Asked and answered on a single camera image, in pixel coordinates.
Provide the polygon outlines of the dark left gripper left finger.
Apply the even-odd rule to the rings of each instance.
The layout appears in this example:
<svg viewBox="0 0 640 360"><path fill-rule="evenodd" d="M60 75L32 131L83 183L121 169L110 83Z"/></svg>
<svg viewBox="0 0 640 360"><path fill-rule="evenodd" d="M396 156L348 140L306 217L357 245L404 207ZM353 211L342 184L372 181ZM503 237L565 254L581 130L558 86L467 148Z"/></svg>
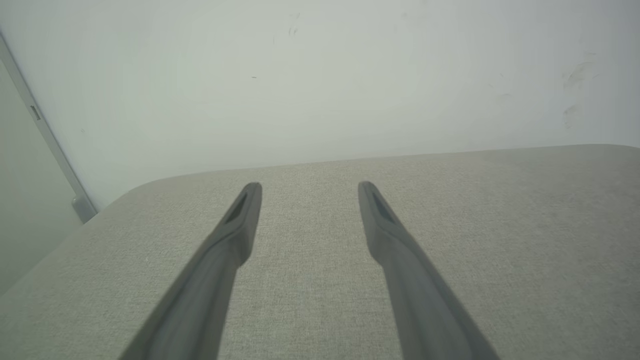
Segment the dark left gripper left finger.
<svg viewBox="0 0 640 360"><path fill-rule="evenodd" d="M234 279L249 259L262 186L247 183L155 306L122 360L215 360Z"/></svg>

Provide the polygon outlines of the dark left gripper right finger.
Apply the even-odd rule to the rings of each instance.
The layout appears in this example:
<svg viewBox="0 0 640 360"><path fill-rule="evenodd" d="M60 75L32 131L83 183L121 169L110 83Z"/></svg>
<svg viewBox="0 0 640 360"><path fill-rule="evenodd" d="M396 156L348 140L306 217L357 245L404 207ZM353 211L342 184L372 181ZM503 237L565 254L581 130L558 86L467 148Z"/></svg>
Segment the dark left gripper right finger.
<svg viewBox="0 0 640 360"><path fill-rule="evenodd" d="M370 255L382 267L405 360L496 360L498 354L370 181L358 185Z"/></svg>

